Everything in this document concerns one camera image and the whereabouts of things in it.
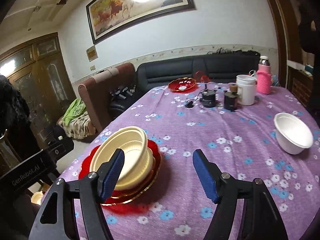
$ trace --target blue flower print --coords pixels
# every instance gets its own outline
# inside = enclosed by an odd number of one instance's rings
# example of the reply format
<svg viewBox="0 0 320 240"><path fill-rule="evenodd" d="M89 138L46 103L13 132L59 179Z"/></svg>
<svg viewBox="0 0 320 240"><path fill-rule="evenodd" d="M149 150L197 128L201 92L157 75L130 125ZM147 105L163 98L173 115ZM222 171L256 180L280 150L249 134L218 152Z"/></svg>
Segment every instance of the blue flower print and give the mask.
<svg viewBox="0 0 320 240"><path fill-rule="evenodd" d="M292 166L291 166L291 165L289 165L289 164L287 164L287 165L285 166L285 168L286 168L288 171L293 171Z"/></svg>
<svg viewBox="0 0 320 240"><path fill-rule="evenodd" d="M245 163L245 164L251 164L251 163L253 163L253 160L252 160L251 158L246 158L246 159L244 160L244 163Z"/></svg>
<svg viewBox="0 0 320 240"><path fill-rule="evenodd" d="M207 146L211 149L215 149L217 147L217 145L214 142L208 143Z"/></svg>
<svg viewBox="0 0 320 240"><path fill-rule="evenodd" d="M276 163L276 164L275 164L275 168L276 168L277 170L281 170L281 165L280 165L280 163Z"/></svg>
<svg viewBox="0 0 320 240"><path fill-rule="evenodd" d="M285 190L281 190L279 193L278 193L279 197L280 198L287 198L289 196L289 193Z"/></svg>
<svg viewBox="0 0 320 240"><path fill-rule="evenodd" d="M209 218L212 216L212 209L210 207L204 207L201 209L200 217Z"/></svg>
<svg viewBox="0 0 320 240"><path fill-rule="evenodd" d="M110 224L110 225L114 225L115 223L117 223L117 218L114 217L114 216L108 216L107 218L107 223Z"/></svg>
<svg viewBox="0 0 320 240"><path fill-rule="evenodd" d="M279 194L279 189L276 188L276 187L272 187L272 188L270 189L270 192L271 192L272 194Z"/></svg>
<svg viewBox="0 0 320 240"><path fill-rule="evenodd" d="M156 140L156 144L162 144L163 143L163 140L161 140L161 139L158 139L158 140Z"/></svg>
<svg viewBox="0 0 320 240"><path fill-rule="evenodd" d="M170 210L165 210L160 214L160 219L163 221L168 221L173 218L174 213Z"/></svg>

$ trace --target purple tablecloth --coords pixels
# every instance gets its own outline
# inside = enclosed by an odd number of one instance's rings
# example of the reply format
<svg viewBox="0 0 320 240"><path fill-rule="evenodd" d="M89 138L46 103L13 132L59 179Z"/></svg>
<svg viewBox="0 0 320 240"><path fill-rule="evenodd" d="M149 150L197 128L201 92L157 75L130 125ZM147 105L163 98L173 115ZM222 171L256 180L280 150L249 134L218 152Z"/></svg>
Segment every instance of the purple tablecloth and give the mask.
<svg viewBox="0 0 320 240"><path fill-rule="evenodd" d="M192 153L198 148L222 172L248 181L262 178L289 239L299 239L320 207L320 131L316 122L280 87L272 88L270 95L258 94L253 106L236 112L221 105L203 108L199 101L194 108L185 108L186 100L194 99L203 88L201 84L191 94L172 93L166 87L152 89L113 121L61 177L77 179L83 159L94 147L119 128L139 126L158 144L165 161L154 185L135 200L146 209L145 214L120 216L104 211L114 239L203 239L215 205L206 197L192 164ZM222 97L220 90L218 101ZM283 111L296 115L311 129L314 144L309 150L289 155L279 147L273 117ZM230 239L236 239L242 203L238 201ZM75 206L79 234L86 238L79 201Z"/></svg>

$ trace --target white bucket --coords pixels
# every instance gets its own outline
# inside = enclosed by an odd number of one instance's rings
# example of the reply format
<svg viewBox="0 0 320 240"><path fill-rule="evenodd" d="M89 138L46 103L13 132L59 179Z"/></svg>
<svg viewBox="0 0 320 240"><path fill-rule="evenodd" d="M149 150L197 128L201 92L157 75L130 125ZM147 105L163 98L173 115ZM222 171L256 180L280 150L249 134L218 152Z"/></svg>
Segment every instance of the white bucket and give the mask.
<svg viewBox="0 0 320 240"><path fill-rule="evenodd" d="M238 85L238 102L244 106L253 105L257 92L256 79L249 75L238 75L236 84Z"/></svg>

